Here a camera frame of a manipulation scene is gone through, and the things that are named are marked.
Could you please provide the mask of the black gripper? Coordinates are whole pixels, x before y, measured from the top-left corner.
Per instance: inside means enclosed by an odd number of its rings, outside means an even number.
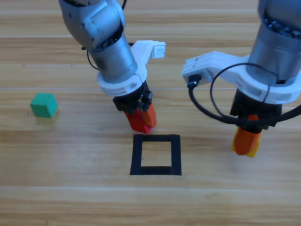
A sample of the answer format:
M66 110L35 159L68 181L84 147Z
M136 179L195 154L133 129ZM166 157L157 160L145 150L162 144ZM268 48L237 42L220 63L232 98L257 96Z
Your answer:
M137 90L125 96L114 97L113 102L119 111L137 116L143 111L143 121L151 128L156 127L157 116L152 103L153 93L145 81Z
M280 116L282 105L273 105L254 100L237 89L230 115L238 118L267 119ZM237 155L256 155L261 142L261 132L251 133L238 127L234 136L234 152Z

